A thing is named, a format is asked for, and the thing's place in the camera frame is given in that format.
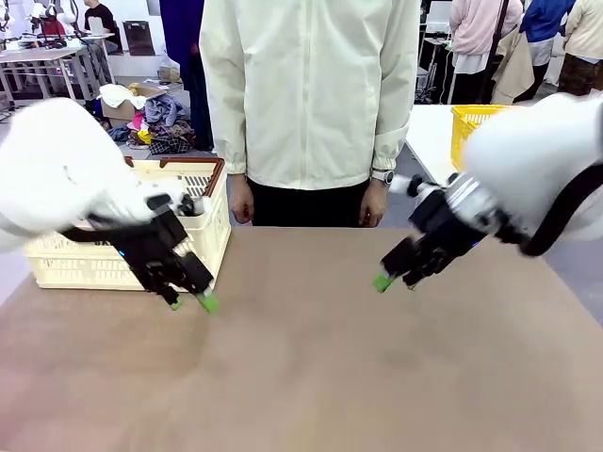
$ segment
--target black pole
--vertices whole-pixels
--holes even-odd
[[[488,61],[486,63],[486,74],[483,77],[483,81],[481,82],[480,88],[480,96],[478,97],[478,104],[483,104],[483,99],[486,94],[486,89],[490,85],[490,80],[492,80],[492,66],[494,65],[494,58],[497,56],[498,43],[502,38],[502,26],[505,23],[505,18],[507,17],[507,8],[509,7],[509,0],[502,0],[502,5],[500,6],[500,14],[498,15],[497,29],[494,32],[494,37],[492,38],[492,47],[490,48],[490,54],[488,55]]]

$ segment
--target hand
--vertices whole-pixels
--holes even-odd
[[[376,228],[387,210],[387,186],[377,179],[371,179],[360,206],[358,224],[365,228]]]
[[[253,194],[247,184],[244,174],[235,174],[231,176],[233,180],[233,196],[230,202],[230,208],[235,214],[235,219],[239,224],[253,221]]]

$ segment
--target beige plastic basket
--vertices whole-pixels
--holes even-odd
[[[231,225],[226,198],[226,171],[218,158],[164,158],[126,163],[142,180],[175,178],[193,198],[203,194],[212,209],[196,218],[182,218],[188,240],[182,250],[192,250],[218,278]],[[57,289],[142,290],[138,280],[116,250],[106,243],[78,244],[60,234],[49,234],[25,246],[25,255],[40,287]]]

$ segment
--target pink garment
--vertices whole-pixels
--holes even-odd
[[[490,52],[501,5],[502,0],[452,0],[450,33],[454,52],[464,55]],[[520,0],[509,0],[502,36],[519,25],[522,13]]]
[[[132,120],[132,125],[136,130],[140,130],[142,128],[142,122],[144,121],[144,117],[142,116],[141,111],[137,111],[136,115],[134,115],[134,119]]]

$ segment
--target wristwatch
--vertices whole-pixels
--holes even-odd
[[[394,171],[380,171],[378,169],[373,170],[373,179],[383,182],[387,186],[391,186],[394,181]]]

